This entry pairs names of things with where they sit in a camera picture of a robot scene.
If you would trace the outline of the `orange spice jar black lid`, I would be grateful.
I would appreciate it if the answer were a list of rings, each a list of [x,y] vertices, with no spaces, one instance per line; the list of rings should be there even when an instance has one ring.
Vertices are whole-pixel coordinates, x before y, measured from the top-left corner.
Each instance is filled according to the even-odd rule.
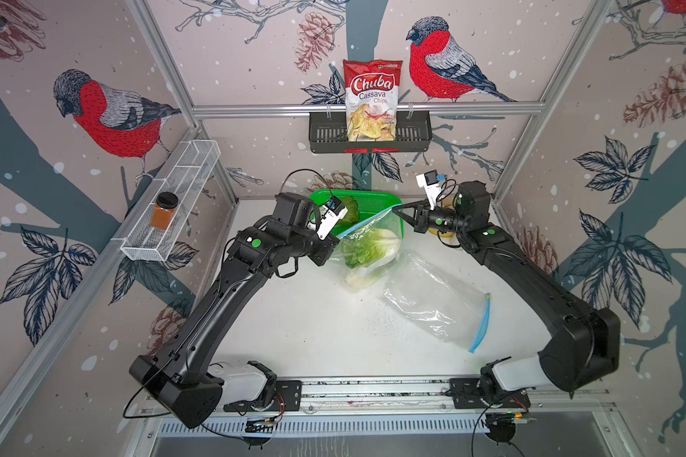
[[[160,192],[155,199],[150,226],[158,230],[167,230],[173,221],[178,204],[179,199],[176,194]]]

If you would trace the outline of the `aluminium rail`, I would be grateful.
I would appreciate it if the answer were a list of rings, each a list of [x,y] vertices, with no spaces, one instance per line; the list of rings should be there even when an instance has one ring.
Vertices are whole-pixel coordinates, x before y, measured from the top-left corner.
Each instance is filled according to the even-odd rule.
[[[268,405],[242,402],[218,406],[215,415],[285,411],[287,415],[480,412],[489,405],[480,397],[478,377],[455,375],[384,377],[280,378]],[[614,411],[602,385],[574,394],[552,386],[524,388],[492,407],[493,412]]]

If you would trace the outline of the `clear zipper bag blue zip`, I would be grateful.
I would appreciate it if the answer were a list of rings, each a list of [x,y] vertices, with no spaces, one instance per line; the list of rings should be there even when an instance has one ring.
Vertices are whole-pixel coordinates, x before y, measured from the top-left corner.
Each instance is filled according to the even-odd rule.
[[[402,223],[389,207],[342,232],[332,260],[350,289],[371,287],[396,262],[403,241]]]

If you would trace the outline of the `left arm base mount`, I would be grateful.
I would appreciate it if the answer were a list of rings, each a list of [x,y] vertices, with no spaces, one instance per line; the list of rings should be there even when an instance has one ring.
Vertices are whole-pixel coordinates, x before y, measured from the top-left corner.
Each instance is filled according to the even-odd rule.
[[[215,364],[215,376],[223,380],[219,405],[225,412],[245,415],[251,411],[298,411],[302,398],[300,380],[280,380],[257,361],[244,365]]]

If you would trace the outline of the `chinese cabbage light green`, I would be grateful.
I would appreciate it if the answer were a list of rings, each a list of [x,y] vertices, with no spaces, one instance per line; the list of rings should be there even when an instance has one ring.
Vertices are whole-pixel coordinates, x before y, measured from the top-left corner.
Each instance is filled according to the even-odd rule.
[[[356,291],[367,289],[382,279],[390,267],[391,262],[384,263],[383,259],[369,265],[361,265],[349,271],[345,282]]]

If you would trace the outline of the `black wall basket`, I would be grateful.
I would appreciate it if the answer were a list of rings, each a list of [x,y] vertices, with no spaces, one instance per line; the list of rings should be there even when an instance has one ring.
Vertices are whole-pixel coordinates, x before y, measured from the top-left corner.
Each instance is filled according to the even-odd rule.
[[[316,154],[426,152],[433,133],[428,112],[399,112],[394,141],[350,142],[344,112],[312,112],[308,138],[310,150]]]

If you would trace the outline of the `bamboo steamer yellow bands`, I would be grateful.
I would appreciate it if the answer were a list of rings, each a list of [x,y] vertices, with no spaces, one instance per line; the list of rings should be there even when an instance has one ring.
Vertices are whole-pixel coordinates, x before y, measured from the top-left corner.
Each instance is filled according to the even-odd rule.
[[[454,236],[453,232],[447,232],[447,230],[443,232],[442,230],[438,230],[437,228],[429,228],[428,232],[430,232],[430,234],[432,235],[437,235],[442,238],[452,238]]]

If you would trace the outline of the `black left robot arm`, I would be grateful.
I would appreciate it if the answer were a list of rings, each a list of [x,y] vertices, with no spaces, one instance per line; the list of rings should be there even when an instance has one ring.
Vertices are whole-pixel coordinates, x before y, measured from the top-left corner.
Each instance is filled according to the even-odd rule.
[[[339,239],[313,230],[249,227],[238,232],[219,276],[184,326],[153,355],[140,355],[130,375],[187,428],[197,428],[222,401],[229,384],[209,374],[221,341],[252,297],[280,266],[300,257],[323,266]]]

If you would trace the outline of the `chinese cabbage front dark leaves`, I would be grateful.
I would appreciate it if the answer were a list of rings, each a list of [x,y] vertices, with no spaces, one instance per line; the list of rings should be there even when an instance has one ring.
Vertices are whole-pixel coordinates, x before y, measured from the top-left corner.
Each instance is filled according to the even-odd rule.
[[[369,265],[396,256],[401,238],[387,228],[358,230],[341,241],[340,249],[348,268]]]

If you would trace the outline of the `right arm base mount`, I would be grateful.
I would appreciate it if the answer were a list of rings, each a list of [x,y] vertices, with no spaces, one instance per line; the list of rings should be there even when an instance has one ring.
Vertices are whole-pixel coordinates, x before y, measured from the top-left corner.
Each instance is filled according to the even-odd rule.
[[[495,362],[480,370],[480,376],[451,378],[444,395],[454,402],[455,409],[486,409],[486,407],[531,407],[526,390],[505,390],[495,379]]]

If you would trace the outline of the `green plastic basket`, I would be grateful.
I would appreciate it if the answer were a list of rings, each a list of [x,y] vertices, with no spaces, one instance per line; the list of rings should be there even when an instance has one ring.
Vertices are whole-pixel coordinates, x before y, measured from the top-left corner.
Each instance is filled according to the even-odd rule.
[[[338,198],[352,197],[358,204],[359,222],[366,221],[371,217],[377,216],[381,211],[389,209],[397,205],[401,205],[402,201],[399,197],[388,192],[369,192],[369,190],[333,190],[333,195]],[[329,190],[317,190],[313,192],[309,198],[318,206],[322,206],[330,199]],[[354,224],[336,225],[332,230],[335,236],[341,236]]]

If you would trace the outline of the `red cassava chips bag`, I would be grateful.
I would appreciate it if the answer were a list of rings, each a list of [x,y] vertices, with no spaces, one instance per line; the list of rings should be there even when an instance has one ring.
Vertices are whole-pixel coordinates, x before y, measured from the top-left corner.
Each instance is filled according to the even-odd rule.
[[[402,61],[343,61],[350,142],[394,141],[401,67]]]

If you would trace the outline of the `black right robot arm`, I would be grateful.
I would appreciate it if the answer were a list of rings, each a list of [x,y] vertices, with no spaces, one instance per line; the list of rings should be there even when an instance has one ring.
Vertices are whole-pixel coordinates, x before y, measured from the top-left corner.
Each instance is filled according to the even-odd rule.
[[[451,209],[417,201],[394,207],[415,232],[455,234],[459,248],[499,276],[531,307],[549,331],[545,348],[529,356],[504,358],[481,370],[487,401],[507,393],[553,385],[574,393],[619,368],[620,320],[607,308],[595,310],[528,259],[514,238],[491,223],[485,204]]]

